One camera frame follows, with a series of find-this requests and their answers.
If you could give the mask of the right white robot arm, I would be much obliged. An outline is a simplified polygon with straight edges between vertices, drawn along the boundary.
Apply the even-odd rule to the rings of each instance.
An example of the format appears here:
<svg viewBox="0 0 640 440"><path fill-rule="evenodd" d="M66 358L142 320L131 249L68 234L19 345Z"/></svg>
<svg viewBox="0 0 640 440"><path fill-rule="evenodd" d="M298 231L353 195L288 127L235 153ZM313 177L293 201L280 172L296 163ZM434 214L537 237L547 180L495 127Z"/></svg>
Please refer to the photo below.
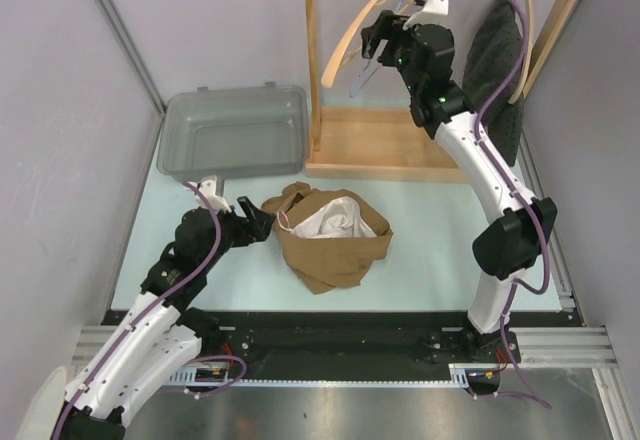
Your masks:
<svg viewBox="0 0 640 440"><path fill-rule="evenodd" d="M472 244L481 276L459 340L469 359L484 361L505 339L515 290L538 260L543 262L543 281L533 292L539 295L549 287L548 241L557 207L550 198L537 198L513 174L468 96L452 80L452 32L435 24L409 26L407 21L382 11L361 32L362 55L398 71L415 125L463 171L485 213L488 226Z"/></svg>

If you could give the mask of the dark grey dotted skirt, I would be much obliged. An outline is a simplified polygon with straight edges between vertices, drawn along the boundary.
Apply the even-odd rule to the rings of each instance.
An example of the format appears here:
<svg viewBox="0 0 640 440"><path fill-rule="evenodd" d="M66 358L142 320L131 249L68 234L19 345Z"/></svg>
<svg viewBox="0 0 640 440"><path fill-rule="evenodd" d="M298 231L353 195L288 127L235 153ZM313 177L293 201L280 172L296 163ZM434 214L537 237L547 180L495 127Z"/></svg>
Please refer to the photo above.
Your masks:
<svg viewBox="0 0 640 440"><path fill-rule="evenodd" d="M518 64L522 44L511 4L495 0L476 32L463 74L462 89L475 107L482 107ZM523 127L524 98L509 102L519 80L520 76L515 75L482 118L491 141L509 166L516 163Z"/></svg>

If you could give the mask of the light blue wire hanger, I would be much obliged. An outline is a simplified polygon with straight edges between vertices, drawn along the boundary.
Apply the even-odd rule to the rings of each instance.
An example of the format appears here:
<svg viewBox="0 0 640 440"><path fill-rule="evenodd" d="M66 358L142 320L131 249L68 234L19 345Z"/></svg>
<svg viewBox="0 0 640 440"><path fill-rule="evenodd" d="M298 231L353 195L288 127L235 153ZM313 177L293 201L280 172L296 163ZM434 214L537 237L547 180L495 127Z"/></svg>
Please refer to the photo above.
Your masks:
<svg viewBox="0 0 640 440"><path fill-rule="evenodd" d="M365 20L373 19L373 14L375 12L383 9L391 9L394 13L403 15L406 14L407 11L411 10L415 5L415 0L375 0L373 3L372 0L370 0L361 10L361 12L364 13L359 13L356 15L356 19L354 19L357 28L354 30L353 35L348 37L349 42L347 47L355 45L354 39L355 35L358 33L358 28L362 28L364 26ZM352 50L345 50L344 55L340 59L339 69L346 67L346 65L355 60L360 53L361 46L354 47ZM353 99L359 96L367 83L369 83L370 80L378 73L379 68L380 67L373 66L372 60L366 60L361 70L349 86L349 97Z"/></svg>

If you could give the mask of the tan cloth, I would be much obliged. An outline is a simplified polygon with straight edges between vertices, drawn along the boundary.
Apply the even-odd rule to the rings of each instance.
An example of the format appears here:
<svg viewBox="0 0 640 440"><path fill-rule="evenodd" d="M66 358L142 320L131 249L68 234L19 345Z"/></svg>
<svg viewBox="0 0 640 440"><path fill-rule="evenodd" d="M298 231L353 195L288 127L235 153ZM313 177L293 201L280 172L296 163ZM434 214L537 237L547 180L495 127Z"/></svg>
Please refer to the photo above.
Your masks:
<svg viewBox="0 0 640 440"><path fill-rule="evenodd" d="M389 221L356 193L296 182L262 204L276 215L273 230L283 258L314 294L358 286L386 258Z"/></svg>

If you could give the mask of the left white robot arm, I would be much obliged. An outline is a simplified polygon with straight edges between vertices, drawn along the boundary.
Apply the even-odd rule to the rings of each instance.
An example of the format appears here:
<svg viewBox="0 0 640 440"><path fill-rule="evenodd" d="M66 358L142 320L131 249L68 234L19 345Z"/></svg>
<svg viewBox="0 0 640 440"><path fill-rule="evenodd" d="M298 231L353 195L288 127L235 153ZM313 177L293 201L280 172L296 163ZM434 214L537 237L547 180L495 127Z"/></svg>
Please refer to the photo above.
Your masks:
<svg viewBox="0 0 640 440"><path fill-rule="evenodd" d="M242 211L202 206L186 212L140 293L110 338L65 388L55 439L121 439L141 407L191 362L244 369L230 353L218 320L193 307L207 275L232 248L265 241L275 217L248 198Z"/></svg>

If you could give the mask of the light wooden hanger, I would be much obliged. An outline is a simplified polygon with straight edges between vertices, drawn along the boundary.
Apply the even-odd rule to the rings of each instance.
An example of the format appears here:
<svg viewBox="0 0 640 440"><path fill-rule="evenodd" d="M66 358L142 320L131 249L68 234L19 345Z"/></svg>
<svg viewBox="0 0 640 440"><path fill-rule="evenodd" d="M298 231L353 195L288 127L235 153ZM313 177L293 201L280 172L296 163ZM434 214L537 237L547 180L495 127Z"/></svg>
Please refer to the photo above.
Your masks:
<svg viewBox="0 0 640 440"><path fill-rule="evenodd" d="M526 26L528 28L526 52L522 61L519 81L516 85L516 88L513 94L508 100L508 103L510 105L514 105L517 102L517 100L523 95L526 80L528 78L529 66L530 66L532 51L533 51L532 32L535 24L534 0L525 0L525 16L526 16Z"/></svg>

